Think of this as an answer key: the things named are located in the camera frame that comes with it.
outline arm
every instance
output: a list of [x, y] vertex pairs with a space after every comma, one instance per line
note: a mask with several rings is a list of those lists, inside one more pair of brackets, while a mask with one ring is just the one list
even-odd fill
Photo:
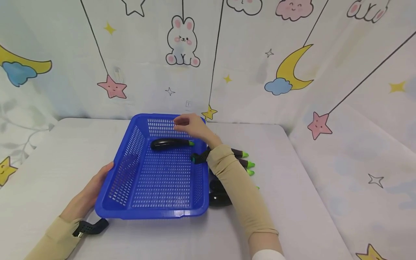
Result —
[[220, 138], [202, 122], [198, 115], [185, 114], [176, 118], [174, 122], [175, 130], [185, 131], [193, 137], [204, 140], [212, 149], [207, 159], [208, 165], [221, 181], [233, 203], [238, 220], [244, 228], [251, 257], [262, 259], [263, 256], [259, 254], [265, 253], [271, 254], [273, 259], [282, 257], [283, 251], [278, 232], [264, 200], [231, 149], [222, 144]]
[[101, 186], [112, 167], [111, 162], [92, 177], [87, 186], [70, 201], [61, 215], [46, 230], [45, 235], [25, 257], [25, 260], [64, 260], [69, 257], [81, 240], [81, 238], [74, 237], [72, 233], [78, 227], [80, 220], [94, 206]]

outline pink star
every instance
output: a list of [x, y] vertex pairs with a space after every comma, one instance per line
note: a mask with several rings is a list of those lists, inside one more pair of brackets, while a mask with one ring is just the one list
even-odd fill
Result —
[[105, 89], [108, 93], [108, 97], [111, 99], [113, 97], [119, 97], [122, 99], [126, 98], [126, 95], [124, 94], [123, 90], [127, 87], [127, 85], [115, 83], [114, 80], [110, 77], [110, 75], [107, 75], [106, 82], [97, 83], [97, 85]]
[[319, 116], [313, 112], [313, 121], [308, 125], [308, 129], [312, 131], [313, 139], [316, 140], [320, 134], [332, 134], [331, 129], [327, 127], [327, 120], [329, 114]]

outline yellow star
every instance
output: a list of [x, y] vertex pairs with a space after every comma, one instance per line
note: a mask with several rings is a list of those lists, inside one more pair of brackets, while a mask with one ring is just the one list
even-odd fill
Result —
[[1, 163], [0, 163], [0, 186], [3, 186], [10, 175], [15, 173], [17, 171], [17, 168], [10, 165], [10, 156], [6, 157]]
[[205, 120], [207, 120], [207, 118], [212, 120], [212, 115], [217, 113], [217, 110], [214, 110], [211, 108], [210, 105], [208, 105], [208, 111], [207, 112], [203, 112], [202, 115], [205, 116]]
[[104, 29], [106, 29], [111, 35], [113, 35], [114, 31], [116, 30], [113, 27], [111, 27], [111, 25], [108, 22], [107, 22], [107, 26], [104, 27]]
[[226, 78], [223, 78], [223, 79], [225, 79], [225, 81], [228, 83], [228, 82], [230, 82], [230, 81], [233, 81], [232, 79], [230, 79], [230, 75], [228, 74], [228, 76], [226, 77]]
[[390, 93], [398, 92], [398, 91], [404, 92], [403, 86], [404, 86], [405, 83], [406, 83], [406, 81], [400, 82], [398, 84], [389, 83], [389, 85], [391, 87]]
[[361, 260], [387, 260], [380, 256], [371, 244], [367, 246], [367, 254], [355, 253]]

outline blue plastic basket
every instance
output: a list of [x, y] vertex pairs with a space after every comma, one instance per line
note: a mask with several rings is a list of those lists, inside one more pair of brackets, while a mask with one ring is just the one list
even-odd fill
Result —
[[[102, 218], [157, 219], [199, 216], [209, 204], [208, 165], [193, 164], [206, 144], [173, 129], [177, 115], [138, 114], [127, 128], [95, 204]], [[153, 151], [158, 138], [182, 138], [195, 145]]]

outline yellow crescent moon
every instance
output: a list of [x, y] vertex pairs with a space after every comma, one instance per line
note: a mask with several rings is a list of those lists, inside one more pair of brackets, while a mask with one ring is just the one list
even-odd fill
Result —
[[303, 81], [295, 77], [295, 67], [297, 62], [300, 60], [302, 55], [312, 46], [313, 44], [307, 45], [292, 52], [279, 66], [276, 72], [276, 78], [284, 78], [292, 84], [293, 89], [306, 88], [313, 80]]
[[37, 74], [43, 74], [51, 70], [52, 61], [38, 62], [31, 59], [23, 58], [19, 55], [9, 52], [3, 46], [0, 45], [0, 65], [3, 62], [18, 62], [21, 65], [29, 66], [36, 71]]

